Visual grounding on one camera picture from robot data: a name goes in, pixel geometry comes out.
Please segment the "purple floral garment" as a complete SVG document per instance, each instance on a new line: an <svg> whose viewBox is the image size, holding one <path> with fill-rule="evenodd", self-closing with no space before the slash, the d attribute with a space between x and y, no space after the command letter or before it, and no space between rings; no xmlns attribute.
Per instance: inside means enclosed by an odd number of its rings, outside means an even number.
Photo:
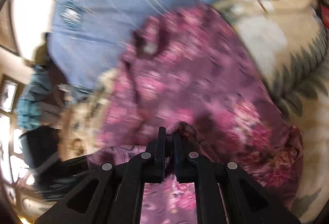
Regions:
<svg viewBox="0 0 329 224"><path fill-rule="evenodd" d="M212 7L149 18L119 62L90 163L121 164L179 130L216 163L235 162L290 208L303 170L301 133L272 102L235 31Z"/></svg>

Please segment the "beige leaf-pattern fleece blanket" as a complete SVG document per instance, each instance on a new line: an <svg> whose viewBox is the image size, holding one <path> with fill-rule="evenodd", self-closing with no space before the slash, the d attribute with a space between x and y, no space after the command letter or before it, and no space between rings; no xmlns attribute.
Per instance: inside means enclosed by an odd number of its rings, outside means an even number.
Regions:
<svg viewBox="0 0 329 224"><path fill-rule="evenodd" d="M328 31L321 0L218 0L256 61L277 105L306 143L302 183L292 212L311 223L328 202Z"/></svg>

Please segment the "teal plaid hanging cloth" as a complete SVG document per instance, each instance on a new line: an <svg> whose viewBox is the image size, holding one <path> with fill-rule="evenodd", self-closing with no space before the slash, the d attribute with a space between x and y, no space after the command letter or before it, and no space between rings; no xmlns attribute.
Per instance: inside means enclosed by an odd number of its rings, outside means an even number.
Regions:
<svg viewBox="0 0 329 224"><path fill-rule="evenodd" d="M42 110L39 105L51 92L48 70L35 64L30 82L24 87L20 95L15 113L17 124L21 129L33 130L41 125Z"/></svg>

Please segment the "red labelled canister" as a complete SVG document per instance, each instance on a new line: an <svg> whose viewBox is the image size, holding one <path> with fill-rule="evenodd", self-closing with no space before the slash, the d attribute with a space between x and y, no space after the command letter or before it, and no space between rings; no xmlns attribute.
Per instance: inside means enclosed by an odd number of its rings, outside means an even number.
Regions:
<svg viewBox="0 0 329 224"><path fill-rule="evenodd" d="M324 25L329 28L329 8L327 5L320 6L321 19Z"/></svg>

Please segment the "olive green cloth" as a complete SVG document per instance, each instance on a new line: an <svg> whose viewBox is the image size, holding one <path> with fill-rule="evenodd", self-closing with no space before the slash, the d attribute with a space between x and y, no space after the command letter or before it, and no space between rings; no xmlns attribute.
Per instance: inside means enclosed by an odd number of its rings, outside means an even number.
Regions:
<svg viewBox="0 0 329 224"><path fill-rule="evenodd" d="M34 51L34 63L40 66L46 66L50 60L50 56L47 49L47 44L51 36L50 32L43 33L44 41L36 47Z"/></svg>

